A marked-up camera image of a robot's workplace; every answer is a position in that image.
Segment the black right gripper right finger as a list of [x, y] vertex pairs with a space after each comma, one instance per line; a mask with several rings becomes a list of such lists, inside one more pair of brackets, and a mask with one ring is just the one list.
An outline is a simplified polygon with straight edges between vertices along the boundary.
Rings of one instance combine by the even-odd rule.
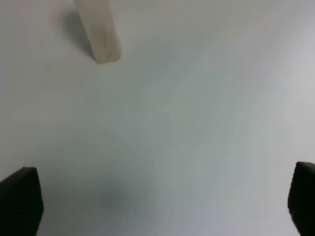
[[315, 165], [297, 162], [287, 199], [292, 222], [301, 236], [315, 234]]

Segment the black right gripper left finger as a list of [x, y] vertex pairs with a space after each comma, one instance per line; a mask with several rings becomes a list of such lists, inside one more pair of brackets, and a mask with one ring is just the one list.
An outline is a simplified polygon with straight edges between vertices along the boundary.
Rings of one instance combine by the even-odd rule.
[[35, 167], [22, 167], [0, 182], [0, 234], [35, 236], [44, 213]]

